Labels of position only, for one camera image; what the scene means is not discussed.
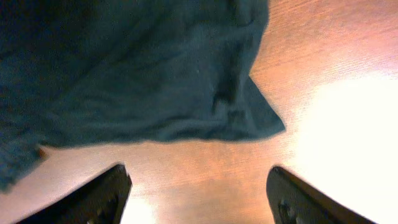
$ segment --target dark cloth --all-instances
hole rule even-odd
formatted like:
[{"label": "dark cloth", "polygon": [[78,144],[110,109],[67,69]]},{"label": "dark cloth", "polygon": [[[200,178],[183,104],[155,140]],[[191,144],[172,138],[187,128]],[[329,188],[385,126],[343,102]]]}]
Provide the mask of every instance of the dark cloth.
[{"label": "dark cloth", "polygon": [[0,183],[56,147],[284,130],[249,78],[265,0],[4,1]]}]

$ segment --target cloth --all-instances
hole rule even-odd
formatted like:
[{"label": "cloth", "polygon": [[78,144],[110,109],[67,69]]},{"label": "cloth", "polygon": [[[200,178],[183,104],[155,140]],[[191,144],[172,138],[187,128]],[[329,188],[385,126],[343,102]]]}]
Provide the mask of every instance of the cloth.
[{"label": "cloth", "polygon": [[265,0],[1,3],[0,184],[37,145],[247,141],[284,125],[249,77]]}]

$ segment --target black object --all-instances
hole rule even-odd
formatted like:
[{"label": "black object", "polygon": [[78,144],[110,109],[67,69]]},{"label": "black object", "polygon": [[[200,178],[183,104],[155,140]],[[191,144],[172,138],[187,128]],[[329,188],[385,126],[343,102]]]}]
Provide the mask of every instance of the black object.
[{"label": "black object", "polygon": [[373,223],[278,166],[269,172],[267,196],[276,224]]},{"label": "black object", "polygon": [[249,77],[266,0],[0,3],[0,188],[37,145],[267,138]]},{"label": "black object", "polygon": [[124,165],[118,164],[21,224],[117,224],[131,189]]}]

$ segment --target wooden surface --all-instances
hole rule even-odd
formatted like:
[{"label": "wooden surface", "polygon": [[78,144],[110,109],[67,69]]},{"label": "wooden surface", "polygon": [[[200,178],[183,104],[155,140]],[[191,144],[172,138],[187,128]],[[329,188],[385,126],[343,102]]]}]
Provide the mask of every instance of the wooden surface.
[{"label": "wooden surface", "polygon": [[1,223],[63,197],[117,161],[134,182],[123,223],[273,223],[283,164],[354,211],[394,223],[398,1],[271,0],[252,77],[287,131],[241,144],[189,141],[55,151],[0,195]]}]

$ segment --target dark green cloth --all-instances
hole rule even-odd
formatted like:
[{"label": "dark green cloth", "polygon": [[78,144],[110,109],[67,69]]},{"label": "dark green cloth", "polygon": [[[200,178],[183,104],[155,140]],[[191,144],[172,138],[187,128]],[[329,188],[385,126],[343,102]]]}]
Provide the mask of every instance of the dark green cloth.
[{"label": "dark green cloth", "polygon": [[33,166],[38,144],[284,130],[249,77],[265,0],[1,4],[0,184]]}]

